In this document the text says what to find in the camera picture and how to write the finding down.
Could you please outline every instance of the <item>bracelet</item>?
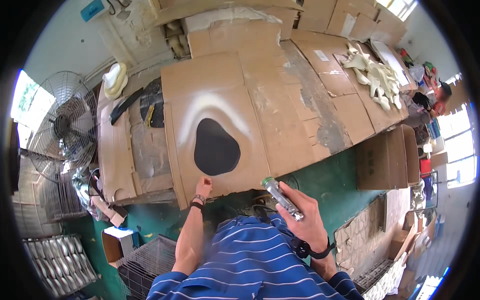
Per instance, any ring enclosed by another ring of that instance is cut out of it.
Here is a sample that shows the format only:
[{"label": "bracelet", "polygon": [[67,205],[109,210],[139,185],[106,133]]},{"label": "bracelet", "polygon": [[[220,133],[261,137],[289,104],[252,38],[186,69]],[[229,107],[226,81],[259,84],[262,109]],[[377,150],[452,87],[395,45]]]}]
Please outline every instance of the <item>bracelet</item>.
[{"label": "bracelet", "polygon": [[195,198],[197,198],[197,199],[199,199],[199,200],[202,200],[202,203],[203,203],[204,205],[205,205],[205,203],[206,203],[206,201],[207,201],[207,199],[206,199],[205,197],[203,197],[202,195],[198,195],[198,194],[195,195],[195,197],[192,199],[192,201],[193,201]]}]

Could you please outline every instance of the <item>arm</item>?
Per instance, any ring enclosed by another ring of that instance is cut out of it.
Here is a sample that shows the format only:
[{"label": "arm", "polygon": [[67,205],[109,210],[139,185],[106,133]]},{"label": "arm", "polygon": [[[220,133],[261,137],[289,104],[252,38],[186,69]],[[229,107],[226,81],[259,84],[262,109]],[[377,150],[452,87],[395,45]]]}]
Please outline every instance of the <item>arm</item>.
[{"label": "arm", "polygon": [[[197,183],[196,194],[208,198],[212,190],[212,180],[208,177],[200,177]],[[203,204],[202,200],[195,198],[194,202]],[[198,207],[191,207],[187,220],[183,225],[177,247],[175,249],[175,264],[172,272],[181,272],[186,275],[192,274],[200,263],[204,246],[203,215]]]},{"label": "arm", "polygon": [[[280,183],[280,188],[305,215],[302,221],[297,222],[280,204],[277,204],[276,208],[285,219],[288,228],[299,239],[307,242],[312,251],[317,253],[325,251],[328,246],[328,236],[320,217],[317,201],[298,190],[291,189],[283,182]],[[323,259],[312,258],[311,267],[327,282],[337,273],[331,252]]]}]

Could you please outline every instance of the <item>cardboard box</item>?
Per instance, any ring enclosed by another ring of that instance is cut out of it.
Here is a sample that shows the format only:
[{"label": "cardboard box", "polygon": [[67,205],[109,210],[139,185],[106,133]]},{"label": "cardboard box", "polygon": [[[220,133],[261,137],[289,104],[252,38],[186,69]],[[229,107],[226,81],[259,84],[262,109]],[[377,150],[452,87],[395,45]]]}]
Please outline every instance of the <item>cardboard box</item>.
[{"label": "cardboard box", "polygon": [[109,265],[117,267],[117,260],[127,256],[139,245],[138,231],[114,226],[102,231],[102,244]]},{"label": "cardboard box", "polygon": [[355,35],[365,35],[360,34],[361,28],[370,30],[373,24],[368,20],[375,21],[377,15],[378,9],[363,0],[338,0],[325,33],[349,37],[350,32],[354,31]]},{"label": "cardboard box", "polygon": [[325,32],[335,4],[336,0],[304,0],[298,29]]},{"label": "cardboard box", "polygon": [[413,225],[410,230],[398,230],[392,238],[388,259],[397,261],[404,252],[408,252],[416,233],[417,225]]},{"label": "cardboard box", "polygon": [[155,24],[156,26],[160,26],[202,12],[239,6],[251,7],[256,10],[269,7],[281,7],[303,11],[303,8],[292,0],[177,0],[173,6],[158,12]]},{"label": "cardboard box", "polygon": [[420,181],[415,133],[407,125],[362,142],[356,152],[359,190],[404,189]]},{"label": "cardboard box", "polygon": [[430,157],[430,166],[432,168],[437,168],[438,166],[446,164],[448,164],[448,153],[446,150],[435,153]]}]

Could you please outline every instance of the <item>white spray paint mark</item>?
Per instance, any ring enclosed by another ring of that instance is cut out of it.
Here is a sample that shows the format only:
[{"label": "white spray paint mark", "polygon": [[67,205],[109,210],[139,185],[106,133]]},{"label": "white spray paint mark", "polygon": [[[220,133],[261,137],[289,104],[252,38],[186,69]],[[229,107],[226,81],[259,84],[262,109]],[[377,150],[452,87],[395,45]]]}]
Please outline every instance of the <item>white spray paint mark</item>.
[{"label": "white spray paint mark", "polygon": [[224,99],[220,98],[216,94],[203,94],[197,96],[191,103],[188,108],[188,111],[185,113],[184,121],[180,127],[179,134],[179,144],[183,144],[187,141],[189,135],[192,131],[196,130],[193,127],[193,122],[195,119],[209,109],[219,109],[224,112],[227,117],[232,121],[233,126],[235,126],[240,132],[242,132],[247,137],[250,137],[250,129],[247,123],[243,120],[241,115],[230,106],[230,104]]}]

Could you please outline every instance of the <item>paper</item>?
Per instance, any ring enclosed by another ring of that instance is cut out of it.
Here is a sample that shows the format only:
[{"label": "paper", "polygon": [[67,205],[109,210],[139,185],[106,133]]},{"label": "paper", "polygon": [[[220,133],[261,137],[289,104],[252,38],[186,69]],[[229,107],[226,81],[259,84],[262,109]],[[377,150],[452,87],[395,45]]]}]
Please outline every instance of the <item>paper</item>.
[{"label": "paper", "polygon": [[330,61],[328,57],[321,51],[321,50],[314,50],[315,54],[320,58],[322,61]]},{"label": "paper", "polygon": [[396,77],[400,82],[400,85],[404,86],[404,85],[410,84],[410,82],[408,81],[408,78],[403,73],[402,66],[400,65],[398,60],[395,58],[392,51],[390,51],[390,49],[387,47],[387,45],[372,39],[370,41],[372,44],[372,49],[375,51],[378,57],[382,60],[382,62],[394,69],[396,73]]},{"label": "paper", "polygon": [[350,32],[353,29],[353,26],[355,25],[355,22],[357,21],[357,17],[352,16],[351,14],[347,13],[347,16],[345,17],[345,22],[343,23],[342,31],[340,32],[340,35],[343,37],[349,37]]}]

